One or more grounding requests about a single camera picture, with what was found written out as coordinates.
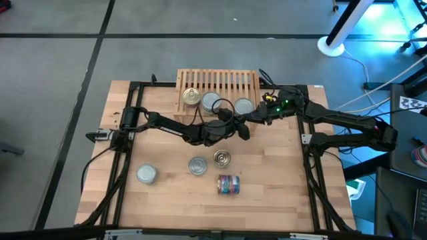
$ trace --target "metal can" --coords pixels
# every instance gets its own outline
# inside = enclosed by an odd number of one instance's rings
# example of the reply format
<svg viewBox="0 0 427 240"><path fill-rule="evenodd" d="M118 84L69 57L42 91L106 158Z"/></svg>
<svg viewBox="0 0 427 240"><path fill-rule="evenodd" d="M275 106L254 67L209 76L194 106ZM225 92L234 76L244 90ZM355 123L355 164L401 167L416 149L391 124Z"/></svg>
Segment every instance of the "metal can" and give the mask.
<svg viewBox="0 0 427 240"><path fill-rule="evenodd" d="M157 169L149 163L144 163L143 165L139 166L138 170L136 171L136 178L145 184L153 184L157 179L157 176Z"/></svg>
<svg viewBox="0 0 427 240"><path fill-rule="evenodd" d="M240 177L220 175L218 177L218 194L236 195L240 192Z"/></svg>
<svg viewBox="0 0 427 240"><path fill-rule="evenodd" d="M182 93L182 101L188 106L188 107L197 107L200 103L200 93L195 88L189 88L186 89Z"/></svg>
<svg viewBox="0 0 427 240"><path fill-rule="evenodd" d="M255 105L251 99L241 97L234 102L234 110L236 110L236 115L243 115L255 110Z"/></svg>
<svg viewBox="0 0 427 240"><path fill-rule="evenodd" d="M203 107L203 110L205 111L206 114L208 115L213 115L214 113L212 112L212 105L215 103L215 105L213 106L213 111L217 111L220 106L221 103L220 101L217 101L218 99L220 99L221 96L216 93L216 92L207 92L205 94L203 94L203 97L201 98L201 106Z"/></svg>
<svg viewBox="0 0 427 240"><path fill-rule="evenodd" d="M213 154L213 162L219 168L227 167L231 160L232 156L225 150L219 150Z"/></svg>
<svg viewBox="0 0 427 240"><path fill-rule="evenodd" d="M427 145L412 150L411 158L420 167L427 167Z"/></svg>
<svg viewBox="0 0 427 240"><path fill-rule="evenodd" d="M203 157L193 157L188 163L188 168L195 176L201 176L206 172L207 164Z"/></svg>

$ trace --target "white pole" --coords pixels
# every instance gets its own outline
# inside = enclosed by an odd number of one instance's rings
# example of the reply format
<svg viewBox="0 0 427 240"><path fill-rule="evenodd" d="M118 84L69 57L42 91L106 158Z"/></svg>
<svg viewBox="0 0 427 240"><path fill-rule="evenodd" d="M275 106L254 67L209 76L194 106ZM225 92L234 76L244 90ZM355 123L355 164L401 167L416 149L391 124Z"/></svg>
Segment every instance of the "white pole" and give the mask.
<svg viewBox="0 0 427 240"><path fill-rule="evenodd" d="M368 10L374 0L353 0L327 37L318 41L318 49L329 57L337 57L344 52L344 40Z"/></svg>

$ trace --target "wooden rack slat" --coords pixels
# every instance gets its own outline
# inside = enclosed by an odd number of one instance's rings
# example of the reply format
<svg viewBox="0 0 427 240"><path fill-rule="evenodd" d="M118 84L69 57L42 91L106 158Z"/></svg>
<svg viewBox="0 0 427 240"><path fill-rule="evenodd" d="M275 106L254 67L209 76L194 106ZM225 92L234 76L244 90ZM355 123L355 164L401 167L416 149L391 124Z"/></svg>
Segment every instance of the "wooden rack slat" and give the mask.
<svg viewBox="0 0 427 240"><path fill-rule="evenodd" d="M225 70L225 69L178 69L175 109L173 116L177 121L184 122L185 118L193 118L194 109L187 107L182 101L182 93L190 88L196 88L201 95L214 91L233 104L240 97L251 99L255 105L260 102L260 82L256 71ZM231 109L229 103L221 102L221 107ZM201 111L203 117L211 117ZM256 124L250 124L253 131Z"/></svg>

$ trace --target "gray floor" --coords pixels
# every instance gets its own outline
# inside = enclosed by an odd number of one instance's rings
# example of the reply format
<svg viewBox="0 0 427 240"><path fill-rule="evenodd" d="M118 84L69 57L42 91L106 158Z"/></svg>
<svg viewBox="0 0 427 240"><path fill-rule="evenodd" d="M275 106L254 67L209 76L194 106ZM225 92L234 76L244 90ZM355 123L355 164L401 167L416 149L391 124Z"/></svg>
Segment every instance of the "gray floor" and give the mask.
<svg viewBox="0 0 427 240"><path fill-rule="evenodd" d="M36 4L14 0L13 4L13 9L0 14L0 33L98 33L108 1L42 0ZM345 7L340 4L340 12ZM327 34L338 20L331 8L329 0L183 0L179 4L174 0L116 0L107 32ZM392 5L373 5L352 34L405 32ZM276 83L324 85L331 108L361 95L362 66L345 57L325 57L316 42L104 39L46 227L73 225L81 171L93 149L84 135L99 125L111 80L144 81L155 73L160 81L175 81L179 68L262 68ZM401 44L345 42L346 49L367 65L370 80L381 82L419 59L411 54L413 49L397 52ZM94 45L95 39L0 38L0 140L26 150L22 157L0 155L0 231L33 227ZM372 97L380 101L387 96L387 92L377 92ZM346 109L369 105L362 99ZM361 159L373 154L356 152ZM354 214L372 221L373 194L366 196L353 203Z"/></svg>

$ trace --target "can lid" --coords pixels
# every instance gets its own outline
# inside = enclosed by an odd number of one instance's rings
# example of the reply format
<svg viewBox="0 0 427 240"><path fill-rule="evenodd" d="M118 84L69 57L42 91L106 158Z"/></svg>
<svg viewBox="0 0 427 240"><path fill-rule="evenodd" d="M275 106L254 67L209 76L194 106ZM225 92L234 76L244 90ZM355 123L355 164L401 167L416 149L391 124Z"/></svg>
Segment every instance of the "can lid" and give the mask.
<svg viewBox="0 0 427 240"><path fill-rule="evenodd" d="M188 104L188 105L197 104L200 102L200 99L201 99L200 93L195 88L186 89L182 93L182 100L184 101L185 104Z"/></svg>
<svg viewBox="0 0 427 240"><path fill-rule="evenodd" d="M214 102L220 98L221 96L216 92L207 92L201 98L201 104L203 105L204 109L208 109L208 111L211 111L211 108ZM220 105L221 105L221 101L217 101L215 103L215 106L213 106L213 108L217 109L218 107L220 107Z"/></svg>
<svg viewBox="0 0 427 240"><path fill-rule="evenodd" d="M231 155L224 150L219 150L215 154L213 154L213 162L218 167L227 167L230 163Z"/></svg>
<svg viewBox="0 0 427 240"><path fill-rule="evenodd" d="M203 175L207 169L206 160L203 157L194 157L190 160L188 168L193 175Z"/></svg>
<svg viewBox="0 0 427 240"><path fill-rule="evenodd" d="M234 103L234 109L236 110L237 115L243 115L245 113L250 113L255 110L255 105L251 99L241 97L237 99Z"/></svg>
<svg viewBox="0 0 427 240"><path fill-rule="evenodd" d="M142 183L151 184L157 177L157 170L153 165L144 163L143 165L139 166L138 170L136 171L136 177Z"/></svg>

